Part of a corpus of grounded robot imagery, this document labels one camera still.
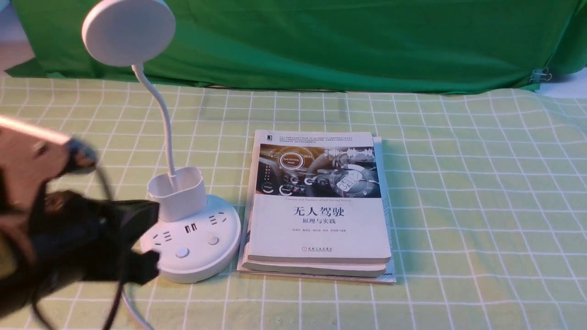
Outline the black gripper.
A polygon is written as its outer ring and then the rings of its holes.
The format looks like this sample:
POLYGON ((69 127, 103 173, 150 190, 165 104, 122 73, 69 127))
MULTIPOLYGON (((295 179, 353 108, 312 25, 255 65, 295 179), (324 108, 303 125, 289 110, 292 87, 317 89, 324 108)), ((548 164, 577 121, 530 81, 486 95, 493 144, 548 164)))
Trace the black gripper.
POLYGON ((1 238, 1 316, 8 317, 73 283, 121 282, 144 286, 159 275, 157 251, 131 248, 159 218, 149 200, 93 200, 74 191, 49 193, 40 219, 28 228, 35 260, 1 238))

